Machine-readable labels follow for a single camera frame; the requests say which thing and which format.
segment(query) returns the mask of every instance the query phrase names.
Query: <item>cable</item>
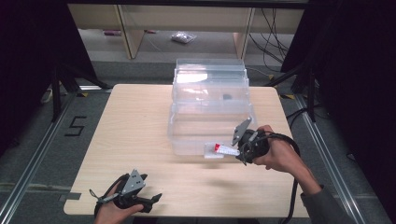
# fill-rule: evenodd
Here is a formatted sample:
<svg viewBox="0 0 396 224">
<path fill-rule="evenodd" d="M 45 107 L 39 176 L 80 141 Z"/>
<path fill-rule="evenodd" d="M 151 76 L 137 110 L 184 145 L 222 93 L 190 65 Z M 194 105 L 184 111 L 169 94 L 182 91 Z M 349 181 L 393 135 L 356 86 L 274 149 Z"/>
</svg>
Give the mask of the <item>cable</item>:
<svg viewBox="0 0 396 224">
<path fill-rule="evenodd" d="M 258 72 L 258 73 L 260 73 L 262 75 L 268 76 L 268 77 L 270 76 L 270 75 L 267 75 L 264 72 L 262 72 L 262 71 L 260 71 L 259 69 L 256 69 L 256 68 L 246 67 L 246 69 L 256 71 L 256 72 Z"/>
<path fill-rule="evenodd" d="M 105 197 L 107 197 L 107 195 L 110 193 L 110 191 L 111 191 L 119 182 L 121 182 L 122 180 L 127 179 L 128 177 L 129 177 L 128 174 L 120 176 L 116 181 L 114 181 L 114 183 L 110 186 L 110 188 L 108 188 L 108 190 L 106 191 L 106 193 L 105 193 L 102 197 L 96 196 L 96 194 L 95 194 L 95 193 L 93 192 L 93 190 L 91 190 L 91 189 L 90 189 L 90 194 L 91 194 L 92 197 L 95 197 L 95 198 L 98 199 L 98 200 L 99 200 L 99 199 L 104 199 Z M 96 206 L 95 206 L 95 208 L 93 209 L 93 216 L 94 216 L 94 217 L 96 217 L 96 215 L 98 214 L 99 209 L 100 209 L 100 207 L 101 207 L 102 205 L 103 205 L 103 203 L 100 203 L 99 201 L 96 202 Z"/>
<path fill-rule="evenodd" d="M 257 43 L 257 41 L 253 38 L 253 36 L 251 34 L 249 34 L 251 40 L 253 41 L 253 43 L 256 45 L 256 47 L 258 49 L 260 49 L 261 51 L 263 51 L 264 53 L 268 54 L 269 56 L 271 56 L 272 58 L 274 58 L 275 60 L 277 60 L 279 63 L 283 63 L 283 61 L 281 59 L 279 59 L 278 57 L 275 56 L 275 54 L 271 53 L 270 51 L 268 51 L 266 48 L 263 48 L 259 43 Z"/>
<path fill-rule="evenodd" d="M 315 114 L 316 116 L 320 117 L 321 119 L 328 119 L 328 120 L 332 119 L 328 114 L 327 114 L 327 118 L 324 117 L 324 116 L 322 116 L 322 115 L 320 115 L 320 114 L 317 113 L 317 112 L 314 112 L 314 114 Z"/>
<path fill-rule="evenodd" d="M 272 46 L 276 47 L 279 49 L 279 53 L 281 55 L 281 57 L 283 58 L 283 56 L 286 56 L 286 53 L 284 50 L 289 50 L 289 48 L 287 48 L 284 44 L 282 44 L 279 39 L 277 38 L 277 31 L 276 31 L 276 9 L 273 8 L 273 23 L 272 25 L 270 24 L 270 22 L 268 21 L 267 17 L 265 16 L 264 10 L 262 9 L 262 15 L 265 18 L 265 21 L 268 25 L 268 27 L 270 28 L 270 34 L 268 36 L 268 39 L 266 39 L 263 35 L 262 37 L 267 41 L 267 44 L 271 44 Z M 270 37 L 271 35 L 274 36 L 274 39 L 276 40 L 277 46 L 275 46 L 274 44 L 272 44 L 270 42 Z"/>
<path fill-rule="evenodd" d="M 318 107 L 322 107 L 322 104 L 314 105 L 314 109 L 315 109 L 315 108 L 318 108 Z M 289 119 L 289 118 L 291 118 L 291 117 L 294 116 L 294 118 L 291 120 L 291 123 L 290 123 L 290 129 L 291 129 L 291 127 L 293 126 L 294 121 L 295 121 L 300 115 L 302 115 L 304 112 L 306 112 L 307 110 L 308 110 L 308 108 L 307 108 L 307 107 L 304 107 L 304 108 L 299 109 L 299 110 L 297 110 L 297 111 L 291 113 L 290 115 L 287 115 L 287 116 L 286 116 L 286 119 Z"/>
<path fill-rule="evenodd" d="M 150 37 L 149 35 L 144 35 L 144 37 L 145 37 L 145 39 L 147 39 L 147 41 L 150 43 L 150 45 L 151 45 L 152 47 L 154 47 L 156 50 L 158 50 L 158 51 L 161 53 L 161 55 L 162 55 L 163 58 L 164 58 L 164 61 L 169 62 L 169 63 L 173 63 L 173 61 L 172 61 L 172 60 L 169 60 L 169 57 L 167 57 L 167 56 L 165 55 L 165 53 L 163 52 L 163 50 L 160 49 L 160 48 L 158 48 L 158 47 L 151 41 L 151 37 Z"/>
<path fill-rule="evenodd" d="M 251 142 L 249 142 L 249 147 L 251 147 L 251 145 L 254 145 L 260 141 L 263 141 L 265 139 L 269 139 L 269 138 L 277 138 L 277 139 L 281 139 L 286 141 L 287 143 L 291 144 L 291 146 L 293 147 L 294 151 L 297 153 L 297 155 L 300 157 L 300 149 L 298 147 L 298 145 L 294 142 L 294 140 L 292 140 L 290 137 L 281 134 L 281 133 L 273 133 L 273 132 L 266 132 L 269 133 L 268 135 L 265 135 L 264 137 L 261 137 L 259 139 L 253 140 Z M 295 205 L 295 200 L 296 200 L 296 196 L 297 196 L 297 187 L 298 187 L 298 182 L 297 180 L 294 178 L 293 180 L 293 186 L 291 189 L 291 196 L 290 196 L 290 208 L 289 208 L 289 214 L 286 218 L 281 218 L 279 220 L 279 224 L 286 224 L 289 223 L 289 221 L 291 220 L 293 213 L 294 213 L 294 205 Z"/>
</svg>

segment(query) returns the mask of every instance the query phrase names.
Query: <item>gray sleeve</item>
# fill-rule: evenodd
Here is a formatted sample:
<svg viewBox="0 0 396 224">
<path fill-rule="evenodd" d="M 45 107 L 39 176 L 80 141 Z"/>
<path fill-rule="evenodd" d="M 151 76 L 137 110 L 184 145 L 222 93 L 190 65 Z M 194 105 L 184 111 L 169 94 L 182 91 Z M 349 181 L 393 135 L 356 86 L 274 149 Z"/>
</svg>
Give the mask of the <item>gray sleeve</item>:
<svg viewBox="0 0 396 224">
<path fill-rule="evenodd" d="M 301 198 L 313 224 L 355 223 L 326 188 L 314 195 L 302 194 Z"/>
</svg>

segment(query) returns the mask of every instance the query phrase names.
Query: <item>wooden table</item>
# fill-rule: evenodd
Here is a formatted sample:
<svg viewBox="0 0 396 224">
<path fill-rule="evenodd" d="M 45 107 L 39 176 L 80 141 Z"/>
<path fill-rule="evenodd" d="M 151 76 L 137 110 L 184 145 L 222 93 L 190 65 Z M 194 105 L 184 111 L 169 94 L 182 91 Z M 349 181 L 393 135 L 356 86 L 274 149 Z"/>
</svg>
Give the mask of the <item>wooden table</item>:
<svg viewBox="0 0 396 224">
<path fill-rule="evenodd" d="M 69 215 L 92 215 L 96 199 L 120 176 L 136 169 L 147 174 L 140 197 L 162 193 L 149 214 L 155 217 L 286 217 L 293 178 L 243 165 L 234 157 L 204 159 L 175 155 L 167 138 L 169 85 L 117 85 L 108 99 L 71 190 L 79 200 L 67 200 Z M 291 136 L 277 92 L 251 87 L 259 124 Z M 294 217 L 308 217 L 298 190 Z"/>
</svg>

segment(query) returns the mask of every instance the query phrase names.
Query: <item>gray floor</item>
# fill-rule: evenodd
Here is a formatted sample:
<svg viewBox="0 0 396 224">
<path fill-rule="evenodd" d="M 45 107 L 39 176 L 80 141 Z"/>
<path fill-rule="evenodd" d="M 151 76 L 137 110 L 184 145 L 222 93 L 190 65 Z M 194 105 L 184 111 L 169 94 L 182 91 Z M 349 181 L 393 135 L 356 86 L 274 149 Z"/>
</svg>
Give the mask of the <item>gray floor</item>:
<svg viewBox="0 0 396 224">
<path fill-rule="evenodd" d="M 97 76 L 113 85 L 171 84 L 177 58 L 236 58 L 232 34 L 194 32 L 197 35 L 196 39 L 183 45 L 170 39 L 174 32 L 160 31 L 157 34 L 146 34 L 136 58 L 128 60 L 119 36 L 104 36 L 99 30 L 80 31 Z M 259 34 L 253 34 L 253 37 L 262 45 L 265 44 Z M 287 46 L 292 40 L 292 35 L 280 35 L 279 39 Z M 277 48 L 268 49 L 281 57 Z M 281 64 L 268 56 L 264 59 L 269 67 L 264 66 L 262 52 L 249 40 L 245 64 L 252 86 L 261 86 L 268 82 L 269 75 L 280 76 L 275 71 Z M 91 85 L 85 80 L 78 82 L 81 85 Z M 277 86 L 279 94 L 292 93 L 291 83 L 292 78 L 279 84 Z M 29 188 L 10 223 L 92 223 L 92 216 L 66 215 L 63 212 L 64 196 L 73 185 L 108 96 L 109 93 L 89 93 L 86 97 L 72 98 L 72 103 L 54 139 L 50 142 L 46 156 L 30 181 Z M 296 100 L 280 99 L 280 101 L 286 115 L 299 108 Z M 39 107 L 34 118 L 26 125 L 25 132 L 20 136 L 20 144 L 10 148 L 0 158 L 0 203 L 6 201 L 13 185 L 19 181 L 29 160 L 40 145 L 50 126 L 51 109 L 51 103 Z M 366 223 L 391 223 L 359 166 L 346 157 L 347 146 L 326 111 L 320 108 L 316 113 L 318 128 Z M 85 117 L 75 123 L 84 126 L 83 132 L 80 136 L 67 136 L 68 133 L 76 131 L 69 128 L 76 116 Z M 291 130 L 295 141 L 302 149 L 305 162 L 311 167 L 318 181 L 326 185 L 338 200 L 340 197 L 337 189 L 303 118 L 298 118 Z M 260 222 L 277 223 L 277 218 L 260 218 Z M 294 218 L 291 223 L 309 223 L 309 219 Z"/>
</svg>

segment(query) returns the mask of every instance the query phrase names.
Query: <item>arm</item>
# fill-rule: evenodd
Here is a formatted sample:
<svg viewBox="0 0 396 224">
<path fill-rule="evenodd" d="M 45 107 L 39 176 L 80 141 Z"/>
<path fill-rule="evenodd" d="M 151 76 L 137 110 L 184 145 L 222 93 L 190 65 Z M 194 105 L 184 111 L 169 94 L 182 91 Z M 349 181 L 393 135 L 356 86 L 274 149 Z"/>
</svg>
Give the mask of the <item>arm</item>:
<svg viewBox="0 0 396 224">
<path fill-rule="evenodd" d="M 259 130 L 272 133 L 270 126 L 261 126 Z M 323 189 L 310 169 L 297 155 L 291 145 L 280 139 L 268 139 L 270 149 L 264 156 L 253 162 L 265 165 L 265 169 L 274 169 L 291 174 L 303 190 L 302 200 L 312 223 L 355 223 L 339 206 L 327 189 Z"/>
</svg>

